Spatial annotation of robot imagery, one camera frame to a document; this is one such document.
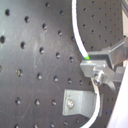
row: metal plate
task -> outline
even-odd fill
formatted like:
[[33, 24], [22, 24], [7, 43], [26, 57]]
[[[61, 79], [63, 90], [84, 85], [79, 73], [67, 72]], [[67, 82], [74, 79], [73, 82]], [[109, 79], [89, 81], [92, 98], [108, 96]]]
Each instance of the metal plate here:
[[[78, 1], [78, 26], [88, 51], [123, 38], [121, 13], [119, 0]], [[79, 66], [71, 1], [0, 0], [0, 37], [0, 127], [78, 128], [86, 123], [80, 115], [62, 116], [65, 89], [93, 91]], [[103, 115], [92, 128], [106, 127], [116, 99], [107, 86], [100, 91]]]

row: metal bracket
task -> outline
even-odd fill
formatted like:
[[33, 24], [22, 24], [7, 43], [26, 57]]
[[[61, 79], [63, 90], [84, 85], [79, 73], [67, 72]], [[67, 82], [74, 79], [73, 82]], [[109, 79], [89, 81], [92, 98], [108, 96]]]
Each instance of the metal bracket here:
[[128, 38], [125, 38], [111, 48], [102, 51], [89, 52], [91, 60], [83, 60], [80, 67], [85, 77], [94, 78], [97, 86], [107, 84], [114, 93], [117, 93], [115, 83], [122, 81], [124, 68], [117, 68], [115, 65], [122, 63], [128, 58]]
[[96, 94], [94, 92], [65, 90], [63, 100], [63, 115], [69, 116], [81, 114], [90, 118], [95, 110], [95, 102]]

